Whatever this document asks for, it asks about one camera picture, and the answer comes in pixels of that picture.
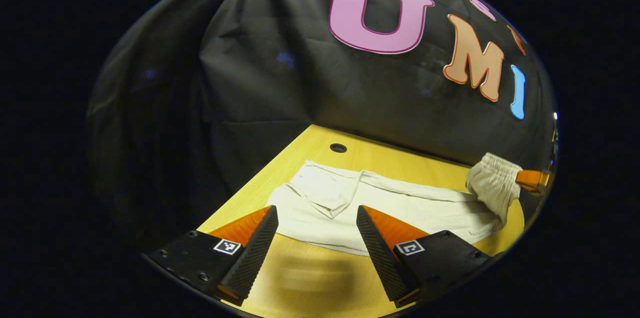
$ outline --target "screw hole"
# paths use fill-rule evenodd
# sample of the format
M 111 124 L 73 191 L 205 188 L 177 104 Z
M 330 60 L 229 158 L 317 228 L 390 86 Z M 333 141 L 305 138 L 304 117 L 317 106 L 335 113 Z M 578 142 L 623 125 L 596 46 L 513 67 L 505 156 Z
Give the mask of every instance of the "screw hole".
M 342 144 L 338 144 L 338 143 L 331 144 L 329 146 L 329 148 L 331 148 L 331 150 L 335 151 L 335 152 L 345 152 L 345 151 L 347 151 L 347 147 L 345 147 Z

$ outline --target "wooden table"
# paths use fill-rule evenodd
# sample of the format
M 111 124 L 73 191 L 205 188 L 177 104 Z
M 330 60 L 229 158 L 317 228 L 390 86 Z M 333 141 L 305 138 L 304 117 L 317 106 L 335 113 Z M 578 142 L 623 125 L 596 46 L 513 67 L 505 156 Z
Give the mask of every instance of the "wooden table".
M 333 143 L 345 145 L 347 151 L 332 151 L 329 146 Z M 263 208 L 274 189 L 288 183 L 306 160 L 464 192 L 470 168 L 311 125 L 198 230 L 208 233 Z M 509 209 L 507 221 L 505 228 L 475 247 L 495 255 L 514 243 L 524 227 L 517 199 Z M 238 308 L 267 318 L 367 318 L 399 310 L 387 299 L 369 257 L 317 247 L 280 234 L 273 239 L 249 297 Z

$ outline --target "wrinkled fabric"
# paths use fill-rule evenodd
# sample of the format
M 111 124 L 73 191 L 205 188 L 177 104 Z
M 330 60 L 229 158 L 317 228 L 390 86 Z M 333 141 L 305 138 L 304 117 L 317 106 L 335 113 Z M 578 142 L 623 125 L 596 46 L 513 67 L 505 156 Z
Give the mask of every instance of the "wrinkled fabric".
M 520 195 L 516 183 L 522 168 L 508 160 L 487 152 L 466 175 L 466 188 L 507 224 L 507 213 L 514 199 Z
M 492 234 L 498 217 L 466 192 L 398 181 L 363 170 L 307 161 L 267 202 L 278 208 L 277 233 L 320 247 L 368 256 L 356 225 L 366 205 L 427 233 L 450 230 L 468 243 Z

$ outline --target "letter u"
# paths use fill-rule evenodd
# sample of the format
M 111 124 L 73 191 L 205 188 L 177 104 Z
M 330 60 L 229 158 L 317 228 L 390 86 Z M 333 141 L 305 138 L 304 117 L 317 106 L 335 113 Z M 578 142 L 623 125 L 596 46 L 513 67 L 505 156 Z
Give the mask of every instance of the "letter u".
M 400 54 L 418 45 L 425 30 L 426 8 L 432 0 L 400 0 L 400 18 L 392 33 L 377 33 L 364 26 L 367 0 L 332 0 L 329 29 L 341 42 L 378 54 Z

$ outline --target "yellow letter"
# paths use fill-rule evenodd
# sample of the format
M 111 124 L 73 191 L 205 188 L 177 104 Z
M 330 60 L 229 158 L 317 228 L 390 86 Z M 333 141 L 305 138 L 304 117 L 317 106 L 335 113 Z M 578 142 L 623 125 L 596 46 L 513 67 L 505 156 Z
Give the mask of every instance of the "yellow letter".
M 458 84 L 468 80 L 466 73 L 469 62 L 471 87 L 478 87 L 486 75 L 484 83 L 480 85 L 480 92 L 490 101 L 498 101 L 498 87 L 505 54 L 494 42 L 489 42 L 484 52 L 480 48 L 478 36 L 473 27 L 455 15 L 448 15 L 449 21 L 455 26 L 455 49 L 451 64 L 444 67 L 444 76 Z

